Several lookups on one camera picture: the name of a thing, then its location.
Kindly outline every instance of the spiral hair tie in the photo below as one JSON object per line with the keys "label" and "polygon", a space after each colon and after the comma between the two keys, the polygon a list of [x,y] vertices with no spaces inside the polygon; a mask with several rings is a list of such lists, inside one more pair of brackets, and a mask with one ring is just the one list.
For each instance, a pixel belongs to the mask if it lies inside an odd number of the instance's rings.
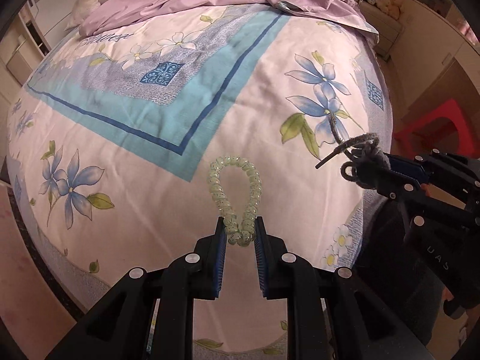
{"label": "spiral hair tie", "polygon": [[[241,168],[246,172],[250,181],[250,199],[243,212],[241,225],[239,225],[239,218],[235,214],[220,185],[220,172],[227,166]],[[220,210],[220,216],[223,217],[229,244],[248,246],[255,239],[255,218],[260,203],[260,195],[262,194],[262,182],[255,166],[246,158],[239,156],[227,155],[225,157],[218,157],[210,164],[207,184],[212,194],[212,199]]]}

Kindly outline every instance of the floral bedspread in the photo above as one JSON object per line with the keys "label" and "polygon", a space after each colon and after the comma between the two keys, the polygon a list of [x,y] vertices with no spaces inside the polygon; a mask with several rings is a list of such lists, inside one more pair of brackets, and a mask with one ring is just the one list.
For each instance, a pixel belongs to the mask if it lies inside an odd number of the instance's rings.
{"label": "floral bedspread", "polygon": [[[335,135],[376,131],[391,108],[366,39],[263,4],[196,7],[89,38],[67,36],[9,115],[9,172],[29,233],[86,308],[130,268],[155,270],[215,230],[206,185],[222,155],[253,162],[267,231],[314,266],[351,266],[378,198],[348,183]],[[236,211],[241,172],[222,185]],[[220,298],[195,303],[203,350],[284,355],[286,302],[266,301],[253,246],[228,246]]]}

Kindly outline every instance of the red chair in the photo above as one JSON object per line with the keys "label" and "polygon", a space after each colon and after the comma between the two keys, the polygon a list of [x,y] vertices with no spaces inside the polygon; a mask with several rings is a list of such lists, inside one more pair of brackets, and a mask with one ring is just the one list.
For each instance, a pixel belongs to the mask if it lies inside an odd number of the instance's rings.
{"label": "red chair", "polygon": [[[434,133],[430,133],[428,136],[424,136],[418,133],[418,131],[432,123],[434,120],[444,117],[452,122],[450,126],[446,126],[436,130]],[[433,145],[433,142],[436,142],[451,133],[458,132],[458,149],[457,154],[464,155],[466,157],[477,157],[479,150],[478,140],[476,138],[474,129],[471,125],[470,120],[465,116],[464,112],[458,105],[457,101],[454,99],[447,100],[445,103],[440,105],[438,108],[435,108],[433,111],[422,116],[420,119],[410,123],[403,130],[393,134],[394,139],[396,139],[406,156],[413,158],[416,153],[413,149],[411,136],[418,135],[426,140],[430,145]]]}

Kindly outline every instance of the blue flower print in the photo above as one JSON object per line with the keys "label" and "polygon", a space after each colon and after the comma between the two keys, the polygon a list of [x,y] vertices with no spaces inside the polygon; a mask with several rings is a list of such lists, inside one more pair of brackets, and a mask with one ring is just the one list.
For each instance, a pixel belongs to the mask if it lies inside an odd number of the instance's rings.
{"label": "blue flower print", "polygon": [[321,74],[315,67],[314,63],[309,59],[295,54],[295,61],[311,74],[302,70],[292,70],[288,73],[285,73],[286,76],[291,76],[299,81],[302,81],[303,83],[318,84],[322,87],[322,89],[331,88],[333,90],[336,88],[344,95],[350,95],[350,91],[345,85],[333,81],[335,79],[335,66],[333,64],[322,64],[323,74]]}
{"label": "blue flower print", "polygon": [[75,210],[92,220],[92,203],[84,195],[75,192],[75,188],[80,185],[96,184],[104,172],[104,169],[97,166],[87,166],[79,172],[79,166],[80,159],[77,150],[67,167],[67,179],[58,181],[58,192],[60,196],[67,195],[67,200],[65,201],[65,222],[67,229],[71,228],[74,224],[72,204]]}
{"label": "blue flower print", "polygon": [[324,142],[328,144],[335,143],[336,139],[332,128],[335,129],[337,137],[343,141],[348,140],[349,134],[340,118],[346,119],[349,115],[340,109],[341,103],[335,95],[333,88],[330,85],[315,85],[313,92],[319,104],[304,96],[291,96],[286,99],[304,114],[320,118],[320,122],[314,131],[320,147]]}
{"label": "blue flower print", "polygon": [[22,106],[22,100],[18,99],[18,101],[11,108],[11,114],[13,115],[15,112],[17,112],[21,106]]}
{"label": "blue flower print", "polygon": [[17,123],[17,126],[15,128],[15,133],[20,137],[20,135],[22,135],[25,132],[26,128],[33,126],[32,120],[33,120],[33,114],[27,115],[27,111],[25,111]]}
{"label": "blue flower print", "polygon": [[59,197],[59,188],[57,185],[57,181],[65,179],[67,177],[67,174],[63,169],[57,170],[57,167],[62,160],[62,156],[63,146],[60,147],[60,150],[58,150],[53,156],[53,162],[51,167],[50,161],[48,159],[42,160],[42,176],[46,181],[40,186],[40,190],[38,191],[39,194],[45,195],[47,192],[49,192],[49,194],[51,193],[55,198]]}

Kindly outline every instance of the white pillow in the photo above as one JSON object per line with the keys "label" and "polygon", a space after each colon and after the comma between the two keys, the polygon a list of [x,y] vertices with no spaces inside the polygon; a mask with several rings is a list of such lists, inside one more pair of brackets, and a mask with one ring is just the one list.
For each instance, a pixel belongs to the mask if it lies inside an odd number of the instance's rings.
{"label": "white pillow", "polygon": [[108,0],[77,0],[71,10],[70,19],[65,30],[77,27],[89,17],[92,12]]}

